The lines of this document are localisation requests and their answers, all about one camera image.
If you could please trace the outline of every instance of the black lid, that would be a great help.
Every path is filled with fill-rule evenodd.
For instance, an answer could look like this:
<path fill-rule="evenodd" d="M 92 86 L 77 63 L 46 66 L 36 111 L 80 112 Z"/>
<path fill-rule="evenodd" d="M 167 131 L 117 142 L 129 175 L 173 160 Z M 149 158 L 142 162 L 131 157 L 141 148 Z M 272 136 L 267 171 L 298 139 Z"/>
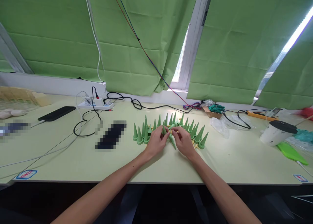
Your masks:
<path fill-rule="evenodd" d="M 287 133 L 296 134 L 298 132 L 296 126 L 283 121 L 274 120 L 270 122 L 270 125 Z"/>

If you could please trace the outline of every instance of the red wire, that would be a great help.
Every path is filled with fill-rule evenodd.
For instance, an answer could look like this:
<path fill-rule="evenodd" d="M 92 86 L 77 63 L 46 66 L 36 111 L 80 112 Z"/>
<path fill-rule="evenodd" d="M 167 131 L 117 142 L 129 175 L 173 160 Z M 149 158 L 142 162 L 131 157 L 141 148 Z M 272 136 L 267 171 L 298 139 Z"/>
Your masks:
<path fill-rule="evenodd" d="M 122 13 L 123 13 L 123 15 L 124 15 L 124 18 L 126 19 L 128 25 L 129 25 L 129 27 L 131 28 L 131 30 L 133 31 L 134 35 L 136 36 L 136 38 L 137 38 L 137 40 L 138 40 L 138 42 L 139 42 L 139 44 L 140 44 L 142 50 L 144 51 L 144 53 L 146 54 L 146 56 L 149 58 L 148 54 L 146 53 L 146 51 L 144 50 L 143 46 L 141 45 L 140 40 L 138 39 L 138 37 L 137 37 L 135 31 L 133 30 L 133 28 L 132 28 L 131 25 L 129 24 L 128 19 L 126 18 L 126 16 L 125 16 L 125 14 L 124 14 L 124 12 L 123 12 L 123 10 L 122 10 L 120 4 L 118 3 L 118 0 L 116 0 L 116 2 L 117 2 L 117 4 L 118 4 L 118 6 L 120 7 L 120 10 L 122 11 Z M 183 100 L 188 106 L 190 106 L 190 105 L 189 105 L 184 99 L 182 99 L 167 83 L 166 83 L 166 85 L 167 85 L 181 100 Z"/>

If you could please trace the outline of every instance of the curtain fold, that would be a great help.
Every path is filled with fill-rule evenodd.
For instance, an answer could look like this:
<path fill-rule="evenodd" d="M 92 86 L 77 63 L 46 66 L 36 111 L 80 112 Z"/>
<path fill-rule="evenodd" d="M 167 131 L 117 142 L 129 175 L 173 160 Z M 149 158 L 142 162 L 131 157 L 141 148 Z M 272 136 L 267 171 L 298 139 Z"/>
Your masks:
<path fill-rule="evenodd" d="M 141 49 L 116 0 L 90 1 L 107 90 L 150 96 L 154 91 L 167 89 Z M 142 46 L 170 84 L 195 0 L 122 1 Z"/>
<path fill-rule="evenodd" d="M 188 98 L 251 104 L 312 0 L 211 0 Z"/>
<path fill-rule="evenodd" d="M 1 23 L 35 74 L 99 81 L 86 0 L 0 0 L 0 11 Z"/>
<path fill-rule="evenodd" d="M 313 19 L 263 88 L 256 106 L 302 109 L 313 105 Z"/>

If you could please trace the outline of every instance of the smartphone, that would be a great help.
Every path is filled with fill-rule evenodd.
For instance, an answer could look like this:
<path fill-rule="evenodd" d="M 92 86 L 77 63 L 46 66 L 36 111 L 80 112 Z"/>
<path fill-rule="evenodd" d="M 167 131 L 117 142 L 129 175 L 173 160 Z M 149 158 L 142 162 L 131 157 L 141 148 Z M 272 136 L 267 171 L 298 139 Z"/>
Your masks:
<path fill-rule="evenodd" d="M 58 118 L 66 115 L 67 113 L 70 113 L 71 111 L 75 110 L 76 107 L 74 106 L 64 106 L 60 109 L 57 109 L 49 114 L 46 114 L 45 116 L 42 116 L 40 118 L 38 118 L 39 121 L 44 120 L 47 122 L 51 122 L 54 120 L 57 120 Z"/>

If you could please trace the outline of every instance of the hand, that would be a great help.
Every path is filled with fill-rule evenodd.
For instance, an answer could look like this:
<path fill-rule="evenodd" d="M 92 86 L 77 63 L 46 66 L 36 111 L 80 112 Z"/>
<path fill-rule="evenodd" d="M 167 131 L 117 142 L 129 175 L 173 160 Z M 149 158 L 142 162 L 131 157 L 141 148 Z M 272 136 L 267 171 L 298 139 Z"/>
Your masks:
<path fill-rule="evenodd" d="M 186 130 L 182 127 L 173 127 L 172 134 L 175 138 L 177 148 L 184 156 L 191 159 L 194 155 L 197 155 L 197 152 L 193 147 L 190 134 Z"/>
<path fill-rule="evenodd" d="M 169 129 L 166 126 L 164 126 L 164 128 L 167 132 L 169 131 Z M 146 149 L 144 150 L 144 152 L 150 159 L 159 154 L 166 145 L 166 140 L 168 139 L 170 133 L 168 132 L 165 135 L 163 135 L 162 130 L 163 127 L 161 125 L 151 133 L 150 140 L 147 144 Z"/>

